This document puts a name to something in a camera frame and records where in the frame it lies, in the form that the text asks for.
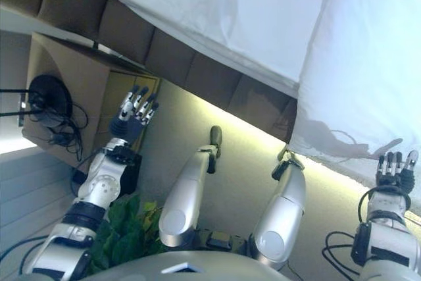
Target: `green plant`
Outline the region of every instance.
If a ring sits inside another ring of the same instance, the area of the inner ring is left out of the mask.
[[[116,201],[103,220],[91,247],[92,260],[87,275],[166,250],[159,240],[161,208],[155,202],[145,203],[139,213],[140,198]]]

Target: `pillow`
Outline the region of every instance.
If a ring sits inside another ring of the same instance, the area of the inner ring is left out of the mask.
[[[324,0],[289,147],[369,186],[381,153],[420,150],[421,0]]]

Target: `white bed sheet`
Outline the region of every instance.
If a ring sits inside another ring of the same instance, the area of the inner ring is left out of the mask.
[[[288,95],[322,0],[120,0],[199,52]]]
[[[290,148],[370,187],[379,154],[421,152],[421,0],[326,0],[298,101]]]

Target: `wall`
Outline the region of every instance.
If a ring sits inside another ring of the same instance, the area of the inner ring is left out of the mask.
[[[30,41],[27,34],[0,32],[0,88],[26,87]],[[0,112],[17,111],[18,102],[19,95],[0,94]],[[15,116],[0,118],[0,252],[48,234],[72,202],[70,167],[33,146],[22,137]],[[20,260],[34,244],[15,249],[1,262],[1,280],[17,276]]]
[[[21,14],[0,7],[0,30],[31,35],[32,32],[47,34],[61,39],[70,39],[78,43],[92,45],[92,41],[83,36],[54,28],[35,18],[22,16]]]
[[[25,89],[31,37],[0,31],[0,89]],[[0,113],[19,110],[20,95],[0,93]],[[16,116],[0,120],[0,154],[34,146],[23,139]]]
[[[71,168],[38,147],[0,155],[0,251],[20,240],[48,235],[71,205]],[[17,276],[20,260],[35,243],[1,262],[0,280]]]
[[[206,179],[199,226],[248,237],[276,187],[270,173],[284,143],[165,80],[157,101],[160,107],[141,149],[139,188],[143,200],[157,200],[162,205],[189,156],[208,143],[211,126],[220,125],[222,155],[216,173]],[[305,280],[342,280],[320,252],[329,231],[355,233],[357,205],[367,188],[308,159],[303,162],[307,207],[291,265]],[[421,236],[419,227],[409,226]],[[334,238],[332,242],[350,241]],[[349,249],[337,253],[353,266]],[[286,268],[283,272],[297,280]]]

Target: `cable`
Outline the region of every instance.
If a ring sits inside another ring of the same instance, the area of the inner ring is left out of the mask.
[[[287,260],[287,266],[288,269],[300,280],[300,281],[304,281],[303,278],[301,278],[301,276],[298,274],[297,271],[295,271],[295,269],[293,267],[291,267],[291,265],[289,264],[289,260]]]
[[[30,242],[34,242],[36,240],[44,240],[45,238],[47,238],[48,235],[44,235],[44,236],[38,236],[38,237],[33,237],[33,238],[28,238],[27,240],[21,240],[20,242],[14,244],[13,246],[10,246],[9,248],[7,248],[5,250],[4,253],[1,254],[0,256],[0,262],[3,261],[3,259],[15,248],[24,245],[25,243],[30,243]]]
[[[75,175],[75,174],[76,174],[76,172],[78,171],[79,167],[81,167],[84,163],[86,163],[86,161],[87,161],[88,159],[90,159],[90,158],[92,158],[94,155],[98,154],[98,152],[100,152],[101,150],[102,150],[102,148],[100,148],[100,149],[96,149],[95,151],[93,151],[93,152],[91,153],[91,155],[89,155],[89,156],[88,156],[88,157],[86,157],[83,161],[81,161],[81,162],[78,164],[78,166],[76,166],[76,167],[74,167],[74,168],[73,168],[73,173],[72,173],[72,176],[70,177],[70,190],[72,191],[73,196],[75,196],[75,197],[77,197],[77,196],[78,196],[78,194],[74,191],[74,188],[73,188],[73,177],[74,177],[74,175]]]
[[[346,232],[339,232],[339,231],[333,231],[333,232],[330,232],[327,236],[326,236],[326,239],[324,240],[324,243],[325,243],[325,248],[326,248],[326,251],[329,253],[329,255],[332,257],[332,259],[339,265],[339,266],[341,266],[342,268],[344,268],[346,271],[348,271],[348,272],[350,272],[350,273],[353,273],[353,274],[356,274],[357,276],[359,275],[359,273],[357,272],[357,271],[355,271],[355,270],[353,270],[353,269],[351,269],[351,268],[349,268],[349,267],[347,267],[347,266],[345,266],[343,263],[341,263],[336,257],[335,257],[335,255],[332,253],[332,251],[330,250],[331,249],[331,246],[329,245],[329,239],[333,236],[333,235],[344,235],[344,236],[347,236],[347,237],[350,237],[350,238],[352,238],[352,239],[354,239],[354,236],[352,236],[352,235],[350,235],[350,234],[348,234],[348,233],[346,233]]]
[[[345,272],[343,272],[326,254],[325,252],[328,249],[337,249],[337,248],[348,248],[348,247],[352,247],[353,245],[351,244],[340,244],[340,245],[333,245],[333,246],[329,246],[329,247],[325,247],[322,250],[322,256],[333,266],[333,268],[336,269],[336,271],[338,271],[340,274],[342,274],[344,277],[346,277],[346,279],[348,279],[349,281],[354,281],[354,279],[352,279],[348,274],[346,274]]]
[[[386,192],[386,193],[402,195],[405,198],[405,201],[407,204],[407,210],[410,207],[410,197],[407,193],[403,192],[401,188],[397,186],[392,186],[392,185],[377,186],[375,188],[371,188],[366,193],[364,193],[360,199],[360,202],[358,203],[358,220],[360,221],[360,223],[362,223],[362,216],[361,216],[362,202],[364,202],[364,199],[367,195],[370,195],[373,192]]]
[[[39,247],[40,245],[42,245],[45,242],[45,240],[43,240],[40,243],[37,243],[36,245],[33,245],[25,254],[25,256],[22,258],[21,262],[20,262],[20,266],[19,266],[19,275],[21,275],[23,273],[24,270],[24,265],[25,265],[25,261],[28,258],[28,256],[30,255],[30,253],[37,247]]]
[[[361,207],[362,207],[362,202],[364,202],[364,199],[367,195],[371,194],[372,192],[374,192],[375,188],[372,188],[370,190],[368,190],[366,193],[364,193],[358,203],[358,220],[360,221],[360,223],[362,223],[362,216],[361,216]]]

